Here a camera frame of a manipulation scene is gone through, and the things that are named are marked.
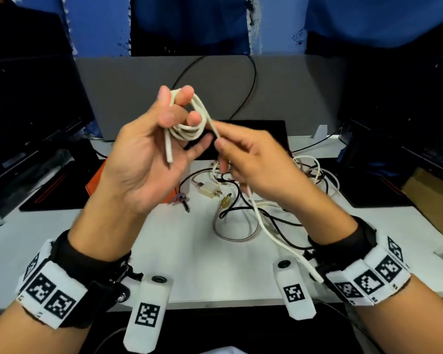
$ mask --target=cardboard box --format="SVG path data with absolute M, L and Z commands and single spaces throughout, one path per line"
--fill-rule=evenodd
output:
M 402 191 L 443 234 L 443 181 L 418 168 Z

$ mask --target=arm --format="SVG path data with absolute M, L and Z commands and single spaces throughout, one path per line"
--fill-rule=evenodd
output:
M 267 132 L 215 122 L 221 171 L 296 215 L 318 244 L 352 234 L 356 221 L 301 173 Z M 388 354 L 443 353 L 443 299 L 412 275 L 396 295 L 372 307 L 356 307 Z
M 164 136 L 160 127 L 187 120 L 200 123 L 200 114 L 189 115 L 181 106 L 192 99 L 194 90 L 184 87 L 169 107 L 171 93 L 161 87 L 151 109 L 118 134 L 100 183 L 72 226 L 68 239 L 79 252 L 101 261 L 112 262 L 127 254 L 149 212 L 179 182 L 189 162 L 198 157 L 212 137 L 206 136 L 190 150 L 174 140 L 174 163 L 166 165 Z M 72 354 L 78 353 L 89 329 L 52 328 L 28 316 L 13 302 L 0 316 L 0 353 Z

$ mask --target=white clip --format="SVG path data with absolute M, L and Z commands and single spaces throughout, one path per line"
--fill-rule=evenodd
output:
M 296 321 L 313 318 L 316 309 L 295 258 L 283 257 L 274 262 L 272 267 L 289 316 Z
M 148 274 L 142 279 L 123 339 L 128 351 L 146 354 L 156 348 L 172 284 L 173 279 L 162 274 Z

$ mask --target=white power adapter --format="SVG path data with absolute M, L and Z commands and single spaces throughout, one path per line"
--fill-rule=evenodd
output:
M 217 184 L 207 182 L 198 188 L 198 192 L 213 199 L 215 196 L 220 196 L 223 192 Z

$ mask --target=desk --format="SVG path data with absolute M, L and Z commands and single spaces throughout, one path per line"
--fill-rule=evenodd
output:
M 290 137 L 289 142 L 291 148 L 301 148 L 313 140 Z M 94 144 L 98 151 L 109 153 L 109 143 Z M 335 157 L 343 146 L 332 137 L 304 154 Z M 206 165 L 207 162 L 196 161 L 190 172 Z M 204 177 L 208 175 L 202 174 L 197 179 L 203 181 Z M 282 304 L 272 275 L 272 263 L 284 250 L 262 232 L 241 244 L 219 239 L 212 231 L 218 200 L 198 194 L 194 187 L 189 197 L 189 214 L 180 204 L 162 204 L 148 217 L 133 246 L 135 271 L 165 272 L 174 278 L 168 308 Z M 352 208 L 341 195 L 333 199 L 350 214 L 390 234 L 402 246 L 413 273 L 443 297 L 443 259 L 433 254 L 443 247 L 443 236 L 415 208 Z M 268 210 L 277 214 L 275 208 Z M 226 223 L 220 221 L 219 230 L 233 237 L 242 237 L 251 231 L 256 224 L 254 215 L 250 211 L 242 212 L 229 214 Z M 42 243 L 68 229 L 78 213 L 78 210 L 20 212 L 15 209 L 6 217 L 6 224 L 0 227 L 0 309 L 14 299 L 16 281 Z M 294 220 L 290 214 L 279 214 Z M 304 230 L 288 225 L 282 225 L 281 230 L 293 242 L 307 244 Z M 307 275 L 304 278 L 312 297 L 338 301 Z

